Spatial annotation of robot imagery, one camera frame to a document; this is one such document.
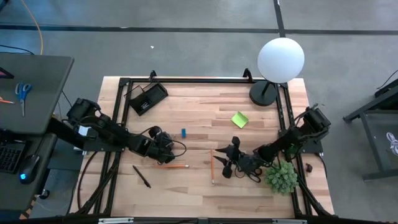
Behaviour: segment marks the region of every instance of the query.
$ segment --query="blue block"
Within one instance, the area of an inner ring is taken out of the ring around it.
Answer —
[[[185,128],[181,129],[181,136],[182,138],[187,137],[187,131],[185,130]]]

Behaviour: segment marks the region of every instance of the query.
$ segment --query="green sticky note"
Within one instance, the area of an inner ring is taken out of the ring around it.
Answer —
[[[245,126],[248,123],[249,119],[245,115],[243,115],[241,112],[238,111],[232,117],[231,121],[234,124],[238,125],[238,127],[243,128],[243,126]]]

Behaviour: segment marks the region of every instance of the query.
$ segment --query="black pen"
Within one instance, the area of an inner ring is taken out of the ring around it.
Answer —
[[[135,167],[134,165],[132,165],[132,168],[134,168],[134,170],[137,172],[137,174],[141,177],[141,179],[144,181],[144,184],[150,188],[150,184],[148,183],[148,181],[145,179],[145,177],[141,174],[141,172],[139,172],[139,170],[137,169],[137,167]]]

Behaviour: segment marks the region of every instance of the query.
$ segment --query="wooden tabletop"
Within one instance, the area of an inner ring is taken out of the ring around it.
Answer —
[[[113,113],[120,77],[104,77],[98,103],[102,112]],[[147,83],[135,83],[134,86]],[[127,128],[140,133],[151,127],[160,126],[173,139],[187,145],[185,155],[177,157],[171,164],[186,164],[188,169],[160,169],[153,167],[156,161],[126,151],[119,166],[118,181],[114,195],[112,216],[125,217],[228,217],[228,218],[292,218],[294,217],[291,196],[273,194],[262,181],[257,184],[247,177],[233,175],[225,179],[223,165],[215,163],[215,184],[211,183],[210,150],[231,144],[233,136],[241,140],[240,150],[251,151],[262,144],[277,139],[280,129],[276,104],[261,107],[251,102],[251,84],[220,83],[163,83],[169,96],[142,116],[130,108]],[[289,82],[290,98],[294,115],[308,106],[304,81],[296,78]],[[285,108],[284,94],[281,92]],[[122,117],[122,97],[119,121]],[[240,129],[231,122],[232,116],[240,111],[249,118],[248,124]],[[187,130],[182,139],[181,129]],[[183,147],[174,145],[174,154],[180,154]],[[81,169],[87,162],[86,156]],[[312,173],[306,173],[307,185],[323,207],[333,213],[328,184],[323,164],[313,154],[303,154],[303,163],[313,166]],[[81,201],[84,203],[93,193],[100,179],[104,153],[99,152],[89,165],[81,185]],[[138,167],[151,184],[147,188],[132,168]],[[103,207],[107,197],[104,193]],[[297,188],[300,208],[304,212],[302,194]],[[77,210],[76,193],[71,212]]]

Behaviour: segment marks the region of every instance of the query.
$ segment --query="pencil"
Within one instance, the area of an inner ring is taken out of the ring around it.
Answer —
[[[210,149],[211,156],[211,183],[214,184],[214,160],[213,160],[213,150]]]
[[[10,103],[10,104],[14,104],[14,102],[8,101],[8,100],[0,100],[0,103]]]
[[[184,164],[169,164],[169,165],[154,165],[152,167],[157,167],[157,168],[189,168],[189,165],[184,165]]]

